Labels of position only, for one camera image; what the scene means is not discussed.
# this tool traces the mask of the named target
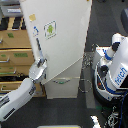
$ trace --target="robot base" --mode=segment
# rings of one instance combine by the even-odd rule
[[[94,70],[92,70],[92,84],[93,84],[93,94],[96,98],[96,100],[101,103],[103,106],[106,107],[113,107],[113,106],[117,106],[119,103],[119,100],[115,100],[112,99],[111,101],[108,101],[107,99],[105,99],[97,90],[97,84],[95,83],[95,75],[94,75]]]

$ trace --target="black cable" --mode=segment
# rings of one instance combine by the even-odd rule
[[[99,3],[105,3],[107,0],[97,0]]]

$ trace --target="white panel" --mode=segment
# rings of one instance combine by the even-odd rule
[[[35,59],[39,58],[37,37],[47,59],[45,83],[83,56],[91,4],[92,0],[21,0]],[[32,14],[35,14],[36,20],[30,21]],[[46,39],[44,27],[53,21],[56,22],[56,35]],[[34,26],[39,30],[37,36],[33,36]]]
[[[45,84],[47,99],[53,98],[77,98],[78,87],[81,73],[82,59],[70,66],[64,72]],[[59,84],[54,81],[64,81],[64,84]]]

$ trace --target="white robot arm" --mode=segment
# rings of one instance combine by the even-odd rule
[[[25,78],[20,87],[0,99],[0,121],[6,121],[15,111],[25,105],[34,95],[36,87],[30,78]]]
[[[6,121],[15,111],[30,101],[36,91],[34,84],[44,79],[46,69],[46,60],[43,59],[43,55],[40,55],[40,59],[35,61],[29,70],[29,78],[25,78],[18,89],[7,93],[0,99],[0,122]]]

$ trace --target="sticker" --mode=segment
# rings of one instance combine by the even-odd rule
[[[6,57],[6,55],[5,54],[1,54],[1,57]]]
[[[27,53],[14,53],[14,57],[28,57]]]
[[[8,33],[9,38],[14,38],[13,33]]]
[[[37,29],[36,26],[34,26],[33,36],[35,37],[37,35],[39,35],[39,30]]]
[[[44,26],[45,38],[49,39],[56,35],[56,22],[53,21]]]
[[[13,67],[9,67],[9,69],[13,69]]]
[[[29,16],[29,20],[30,20],[30,21],[36,20],[35,14],[30,15],[30,16]]]
[[[21,13],[21,9],[8,9],[8,13]]]

